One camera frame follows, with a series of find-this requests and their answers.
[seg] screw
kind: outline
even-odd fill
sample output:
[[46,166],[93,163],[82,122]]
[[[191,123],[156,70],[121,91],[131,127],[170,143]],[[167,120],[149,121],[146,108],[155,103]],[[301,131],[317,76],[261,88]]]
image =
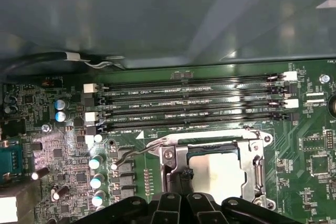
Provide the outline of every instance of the screw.
[[167,150],[164,152],[163,156],[166,159],[172,159],[174,157],[174,153],[171,150]]
[[267,204],[267,208],[268,209],[273,209],[273,207],[274,207],[274,204],[272,202],[270,202],[270,203]]
[[48,133],[48,132],[51,131],[51,127],[50,127],[49,124],[44,124],[44,125],[42,125],[41,130],[45,133]]
[[265,140],[266,143],[268,143],[269,141],[271,141],[271,138],[270,138],[270,136],[265,136],[264,140]]
[[320,76],[321,83],[328,83],[329,81],[330,81],[330,76],[327,76],[326,74],[323,74]]
[[201,199],[201,198],[202,198],[202,195],[200,195],[200,194],[194,194],[194,195],[193,195],[193,198],[194,198],[194,199]]
[[229,200],[229,204],[232,205],[232,206],[237,206],[238,201],[236,201],[235,199],[231,199],[231,200]]

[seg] motherboard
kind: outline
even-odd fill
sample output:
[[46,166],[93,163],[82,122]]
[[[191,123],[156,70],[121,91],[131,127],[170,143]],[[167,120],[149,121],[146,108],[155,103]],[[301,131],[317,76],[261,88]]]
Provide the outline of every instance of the motherboard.
[[[336,223],[335,69],[307,60],[4,84],[0,184],[39,180],[35,223],[72,222],[167,190],[163,171],[185,148],[195,191],[219,204],[237,196],[302,223]],[[258,160],[244,168],[252,151]]]

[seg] white sticker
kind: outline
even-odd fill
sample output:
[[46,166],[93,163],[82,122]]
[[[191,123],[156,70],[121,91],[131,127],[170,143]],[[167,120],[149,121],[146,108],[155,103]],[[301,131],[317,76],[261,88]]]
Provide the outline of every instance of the white sticker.
[[316,7],[316,9],[336,8],[336,0],[327,0]]

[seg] capacitor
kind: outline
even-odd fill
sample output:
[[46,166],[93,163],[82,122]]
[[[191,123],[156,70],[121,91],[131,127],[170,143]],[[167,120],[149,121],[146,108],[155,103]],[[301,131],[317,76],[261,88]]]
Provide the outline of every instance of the capacitor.
[[104,182],[105,178],[101,173],[97,173],[94,175],[93,179],[90,181],[90,186],[93,189],[98,189],[101,184]]
[[57,222],[57,224],[70,224],[70,217],[63,217]]
[[17,98],[14,97],[14,96],[9,96],[9,95],[6,95],[5,96],[5,99],[4,99],[4,102],[7,103],[7,104],[10,104],[10,105],[15,105],[16,102],[17,102]]
[[56,224],[56,223],[57,223],[57,221],[54,218],[50,218],[47,222],[47,224]]
[[93,170],[98,169],[103,161],[104,159],[101,155],[96,155],[89,161],[89,167]]
[[92,204],[95,207],[100,207],[103,204],[105,197],[106,197],[106,194],[104,191],[96,192],[94,194],[94,197],[92,198]]
[[66,99],[58,99],[54,106],[56,110],[66,110],[70,107],[70,103]]
[[54,194],[53,198],[54,200],[59,200],[62,196],[67,194],[70,191],[70,187],[68,185],[63,185],[61,188],[59,188]]
[[96,208],[96,212],[101,210],[101,209],[104,209],[104,208],[105,208],[105,206],[99,206],[99,207]]
[[32,173],[32,179],[33,180],[38,180],[38,179],[41,179],[43,178],[44,176],[48,175],[50,172],[49,168],[48,167],[43,167],[39,170],[36,170]]
[[58,111],[55,115],[55,119],[57,122],[66,122],[71,118],[71,115],[68,111],[62,110]]
[[13,114],[16,114],[19,111],[19,109],[17,108],[17,106],[7,106],[4,109],[4,111],[6,114],[13,115]]

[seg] green circuit board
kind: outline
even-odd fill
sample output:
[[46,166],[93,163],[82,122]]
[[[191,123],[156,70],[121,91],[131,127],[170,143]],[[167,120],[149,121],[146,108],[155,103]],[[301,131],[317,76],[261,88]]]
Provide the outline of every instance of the green circuit board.
[[[132,186],[126,187],[120,194],[118,190],[123,188],[118,185],[119,180],[111,179],[119,174],[111,170],[110,165],[124,153],[122,149],[142,149],[150,141],[171,133],[236,129],[243,126],[260,129],[274,137],[272,144],[265,147],[264,154],[267,197],[276,203],[276,211],[302,223],[336,223],[336,118],[329,108],[329,101],[336,92],[335,64],[336,60],[309,60],[33,77],[34,85],[3,86],[3,98],[12,96],[17,99],[15,106],[18,113],[8,115],[8,119],[15,119],[16,122],[18,118],[21,119],[21,128],[17,124],[15,126],[15,132],[19,134],[8,134],[3,138],[20,141],[25,176],[30,176],[35,169],[50,167],[50,174],[42,179],[44,199],[35,208],[35,223],[38,224],[46,223],[49,218],[60,219],[65,216],[71,217],[73,221],[93,213],[96,207],[92,205],[91,198],[95,190],[90,187],[90,180],[96,173],[102,173],[107,178],[100,188],[106,192],[104,206],[130,195],[149,201],[152,195],[160,193],[159,158],[144,154],[132,159],[131,170],[128,171],[133,174],[133,182],[129,183]],[[116,116],[114,123],[120,125],[104,132],[103,141],[90,148],[85,143],[85,113],[102,110],[102,107],[84,106],[85,83],[103,83],[111,87],[116,85],[122,92],[128,92],[128,89],[119,86],[120,83],[153,83],[141,89],[146,94],[146,90],[151,90],[155,83],[163,81],[257,76],[286,71],[297,72],[298,78],[294,83],[297,91],[290,98],[298,99],[299,107],[286,112],[299,113],[298,120],[262,119],[198,122],[193,126],[142,127],[143,122],[132,118],[133,126],[122,127],[124,117]],[[321,82],[323,75],[328,75],[330,80]],[[200,93],[204,93],[206,99],[203,86],[195,85],[195,88],[200,88]],[[71,118],[67,122],[55,121],[57,110],[54,104],[58,99],[69,101],[67,110],[71,111]],[[141,106],[147,103],[140,101],[138,104]],[[47,133],[41,130],[44,124],[50,125]],[[2,125],[2,128],[8,132],[8,128],[13,125]],[[197,138],[188,140],[189,143],[199,141]],[[88,163],[96,154],[104,158],[104,164],[98,170],[91,170]],[[52,201],[51,188],[64,184],[70,187],[67,196]]]

